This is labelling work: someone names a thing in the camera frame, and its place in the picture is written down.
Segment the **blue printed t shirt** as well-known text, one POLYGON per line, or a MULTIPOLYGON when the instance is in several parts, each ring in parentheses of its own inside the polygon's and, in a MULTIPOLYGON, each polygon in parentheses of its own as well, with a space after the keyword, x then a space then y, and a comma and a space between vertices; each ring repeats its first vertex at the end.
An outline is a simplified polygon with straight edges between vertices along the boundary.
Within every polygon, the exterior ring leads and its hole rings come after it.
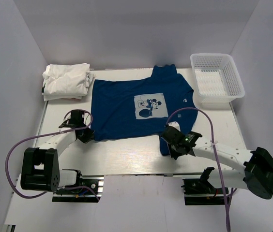
POLYGON ((150 77, 130 81, 95 80, 91 114, 94 140, 118 140, 160 135, 171 118, 189 133, 197 119, 193 88, 176 66, 154 66, 150 77))

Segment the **white t shirt stack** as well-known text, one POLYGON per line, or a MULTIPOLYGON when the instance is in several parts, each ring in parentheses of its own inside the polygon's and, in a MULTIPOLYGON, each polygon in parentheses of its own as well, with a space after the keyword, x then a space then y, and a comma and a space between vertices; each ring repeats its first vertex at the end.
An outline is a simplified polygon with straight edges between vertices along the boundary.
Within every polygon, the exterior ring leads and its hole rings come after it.
POLYGON ((90 64, 47 65, 43 72, 42 95, 44 101, 56 99, 82 99, 86 96, 95 75, 90 64))

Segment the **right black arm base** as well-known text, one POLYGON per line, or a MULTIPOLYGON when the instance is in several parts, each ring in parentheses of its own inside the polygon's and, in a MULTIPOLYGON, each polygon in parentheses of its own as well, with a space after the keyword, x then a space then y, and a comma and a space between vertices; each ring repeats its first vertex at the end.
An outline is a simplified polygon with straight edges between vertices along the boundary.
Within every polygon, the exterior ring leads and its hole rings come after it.
POLYGON ((209 183, 210 174, 217 168, 208 167, 203 173, 182 175, 181 188, 186 206, 224 205, 222 187, 216 188, 209 183))

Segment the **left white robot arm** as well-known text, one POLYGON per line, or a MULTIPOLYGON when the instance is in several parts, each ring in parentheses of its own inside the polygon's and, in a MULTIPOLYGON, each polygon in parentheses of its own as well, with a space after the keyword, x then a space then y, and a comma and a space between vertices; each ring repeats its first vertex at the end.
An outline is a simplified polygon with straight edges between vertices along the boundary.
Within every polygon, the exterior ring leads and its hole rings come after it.
POLYGON ((78 193, 84 187, 81 172, 61 169, 59 156, 77 140, 86 144, 93 139, 94 131, 73 130, 52 136, 40 147, 27 148, 24 152, 20 185, 24 190, 57 192, 69 188, 78 193))

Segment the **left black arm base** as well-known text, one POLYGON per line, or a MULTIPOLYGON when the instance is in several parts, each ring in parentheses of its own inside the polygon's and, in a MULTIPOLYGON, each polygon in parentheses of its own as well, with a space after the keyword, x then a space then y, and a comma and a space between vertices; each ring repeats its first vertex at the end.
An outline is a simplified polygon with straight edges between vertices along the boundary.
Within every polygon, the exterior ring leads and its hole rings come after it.
POLYGON ((83 188, 60 189, 53 194, 54 203, 98 203, 104 187, 103 176, 81 176, 79 184, 83 188))

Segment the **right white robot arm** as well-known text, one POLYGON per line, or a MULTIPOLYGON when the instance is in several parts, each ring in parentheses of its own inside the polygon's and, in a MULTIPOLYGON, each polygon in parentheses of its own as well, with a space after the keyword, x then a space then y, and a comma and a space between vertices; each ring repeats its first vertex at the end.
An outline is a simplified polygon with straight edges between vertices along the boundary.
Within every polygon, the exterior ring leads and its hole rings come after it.
POLYGON ((261 147, 256 150, 232 148, 220 143, 213 144, 200 133, 183 134, 173 126, 167 126, 161 135, 168 144, 170 156, 183 155, 219 161, 230 167, 206 168, 199 178, 184 180, 188 195, 222 193, 222 187, 246 189, 254 195, 269 200, 273 196, 273 157, 261 147))

